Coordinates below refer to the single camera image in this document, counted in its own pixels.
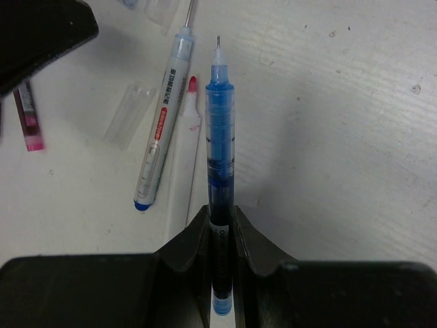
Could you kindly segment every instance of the pink marker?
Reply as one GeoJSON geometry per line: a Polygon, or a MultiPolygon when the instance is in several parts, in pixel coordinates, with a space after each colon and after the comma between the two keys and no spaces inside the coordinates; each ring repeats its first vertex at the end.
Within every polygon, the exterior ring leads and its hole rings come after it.
{"type": "Polygon", "coordinates": [[[187,218],[201,124],[201,117],[196,110],[196,97],[197,81],[192,77],[186,92],[185,107],[176,122],[176,145],[171,167],[165,243],[179,234],[189,223],[187,218]]]}
{"type": "Polygon", "coordinates": [[[20,85],[14,91],[14,98],[23,135],[25,136],[27,151],[43,150],[44,142],[42,141],[40,125],[38,124],[30,82],[20,85]]]}

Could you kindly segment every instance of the red label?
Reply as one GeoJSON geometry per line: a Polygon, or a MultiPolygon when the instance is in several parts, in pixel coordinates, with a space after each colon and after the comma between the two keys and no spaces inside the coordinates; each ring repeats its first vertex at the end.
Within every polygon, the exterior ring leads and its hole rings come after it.
{"type": "Polygon", "coordinates": [[[159,115],[158,127],[155,132],[155,140],[158,141],[161,139],[161,135],[163,133],[165,118],[167,117],[167,108],[163,107],[161,109],[161,114],[159,115]]]}

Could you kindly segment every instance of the metal pen tip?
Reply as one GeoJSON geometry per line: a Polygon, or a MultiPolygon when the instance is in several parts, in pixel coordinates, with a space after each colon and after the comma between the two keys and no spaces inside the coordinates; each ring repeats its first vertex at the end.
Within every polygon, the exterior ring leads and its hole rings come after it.
{"type": "Polygon", "coordinates": [[[186,15],[186,20],[185,20],[185,27],[190,26],[190,20],[191,20],[191,15],[193,13],[194,2],[195,0],[190,0],[190,6],[188,7],[188,14],[186,15]]]}

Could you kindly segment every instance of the transparent pen cap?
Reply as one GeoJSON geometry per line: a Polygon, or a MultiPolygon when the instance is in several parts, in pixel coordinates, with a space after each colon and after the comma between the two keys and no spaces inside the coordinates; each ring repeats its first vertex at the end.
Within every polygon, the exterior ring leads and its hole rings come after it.
{"type": "Polygon", "coordinates": [[[149,108],[155,92],[155,88],[151,89],[141,82],[129,85],[104,135],[104,140],[115,144],[121,150],[126,149],[149,108]]]}
{"type": "Polygon", "coordinates": [[[160,25],[165,35],[173,22],[178,6],[179,0],[147,0],[144,14],[152,22],[160,25]]]}

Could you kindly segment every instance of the transparent pen barrel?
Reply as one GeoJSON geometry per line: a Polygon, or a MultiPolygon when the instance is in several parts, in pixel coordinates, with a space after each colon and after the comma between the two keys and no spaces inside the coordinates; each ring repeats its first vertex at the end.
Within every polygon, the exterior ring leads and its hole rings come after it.
{"type": "Polygon", "coordinates": [[[234,87],[206,90],[206,141],[210,216],[228,224],[234,210],[234,87]]]}

